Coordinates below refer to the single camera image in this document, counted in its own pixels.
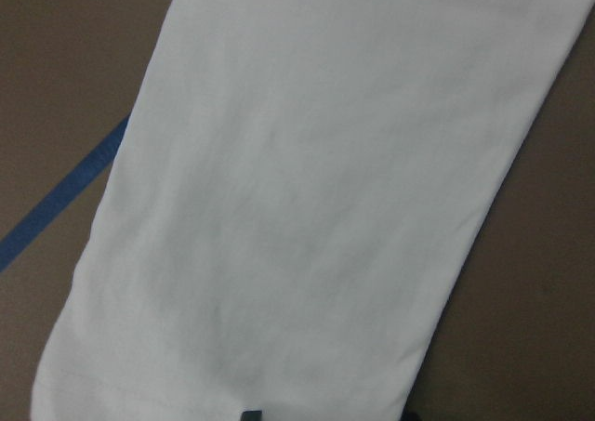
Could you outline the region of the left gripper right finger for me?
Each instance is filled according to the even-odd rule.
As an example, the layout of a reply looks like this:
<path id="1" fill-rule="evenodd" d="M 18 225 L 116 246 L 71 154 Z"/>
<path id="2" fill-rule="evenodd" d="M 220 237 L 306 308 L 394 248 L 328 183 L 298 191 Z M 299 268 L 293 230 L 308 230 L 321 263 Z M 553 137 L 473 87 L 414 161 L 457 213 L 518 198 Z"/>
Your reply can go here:
<path id="1" fill-rule="evenodd" d="M 421 418 L 415 412 L 405 411 L 403 413 L 403 421 L 421 421 Z"/>

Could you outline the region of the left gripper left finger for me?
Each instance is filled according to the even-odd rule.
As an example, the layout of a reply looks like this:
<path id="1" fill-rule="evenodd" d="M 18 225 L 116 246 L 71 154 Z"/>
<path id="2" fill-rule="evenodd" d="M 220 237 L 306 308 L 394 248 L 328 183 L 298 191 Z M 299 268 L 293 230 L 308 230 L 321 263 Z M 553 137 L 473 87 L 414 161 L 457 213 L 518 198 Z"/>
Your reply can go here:
<path id="1" fill-rule="evenodd" d="M 261 421 L 260 410 L 247 410 L 242 412 L 241 421 Z"/>

